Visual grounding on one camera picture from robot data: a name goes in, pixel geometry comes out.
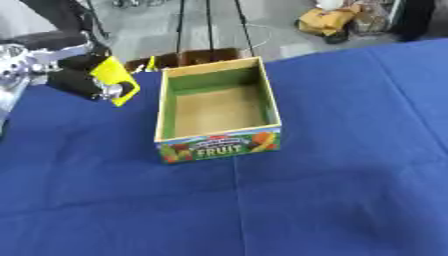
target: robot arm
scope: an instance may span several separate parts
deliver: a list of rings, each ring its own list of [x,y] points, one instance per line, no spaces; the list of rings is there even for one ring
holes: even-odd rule
[[[0,41],[0,127],[29,85],[47,84],[88,100],[135,94],[137,85],[126,79],[105,84],[92,75],[108,55],[108,48],[82,33],[55,31]]]

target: fruit illustration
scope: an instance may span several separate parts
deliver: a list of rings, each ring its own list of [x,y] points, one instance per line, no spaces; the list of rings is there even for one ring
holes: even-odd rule
[[[277,149],[277,145],[276,145],[276,144],[271,144],[271,145],[269,145],[266,149],[267,149],[267,150],[274,150],[274,149]]]
[[[251,143],[249,143],[249,144],[247,145],[247,148],[248,148],[249,150],[252,150],[252,149],[254,149],[254,148],[256,148],[256,147],[259,147],[259,146],[260,146],[260,144],[255,143],[255,142],[251,142]]]
[[[175,144],[175,145],[173,145],[173,148],[179,153],[181,151],[188,150],[188,145],[187,144]]]
[[[255,153],[267,150],[268,147],[274,143],[276,136],[277,135],[275,133],[271,132],[260,132],[255,134],[252,137],[252,143],[256,143],[259,146],[250,149],[251,152]]]
[[[179,161],[179,157],[176,154],[176,150],[174,150],[169,145],[162,145],[160,147],[160,153],[162,154],[163,159],[165,159],[165,161],[167,161],[168,163],[175,163]]]
[[[179,152],[179,157],[180,158],[185,158],[187,156],[191,156],[191,152],[190,150],[183,150]]]
[[[268,133],[268,132],[257,133],[252,137],[252,142],[255,142],[258,145],[261,145],[269,138],[270,135],[271,135],[271,133]]]

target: floor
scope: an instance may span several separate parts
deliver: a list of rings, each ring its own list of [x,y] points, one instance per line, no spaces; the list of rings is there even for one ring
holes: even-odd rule
[[[128,61],[175,51],[176,27],[180,0],[168,0],[158,7],[113,7],[112,0],[94,0],[100,19],[112,37],[108,44],[122,60]],[[217,47],[237,47],[249,56],[247,43],[236,12],[234,1],[212,0],[215,44]],[[301,14],[313,7],[312,0],[241,0],[250,22],[250,34],[256,54],[265,60],[278,60],[315,52],[388,43],[390,36],[357,37],[332,46],[321,38],[304,34],[293,26]],[[208,48],[205,0],[187,0],[185,32],[182,48]]]

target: cardboard box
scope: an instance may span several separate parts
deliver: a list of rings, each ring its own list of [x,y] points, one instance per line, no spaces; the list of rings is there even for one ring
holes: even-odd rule
[[[155,143],[165,162],[278,150],[280,135],[261,58],[164,71]]]
[[[240,50],[237,48],[215,49],[213,56],[215,61],[226,61],[239,59]],[[142,71],[156,71],[164,68],[176,68],[209,63],[211,59],[210,50],[192,50],[176,53],[168,53],[160,56],[152,56],[138,60],[132,60],[126,63],[126,70],[130,73],[141,68]]]

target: blue fabric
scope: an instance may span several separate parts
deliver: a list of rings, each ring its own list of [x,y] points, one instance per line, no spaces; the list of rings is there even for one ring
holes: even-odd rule
[[[0,144],[2,256],[448,255],[448,41],[267,64],[282,150],[179,165],[159,74],[126,107],[31,88]]]

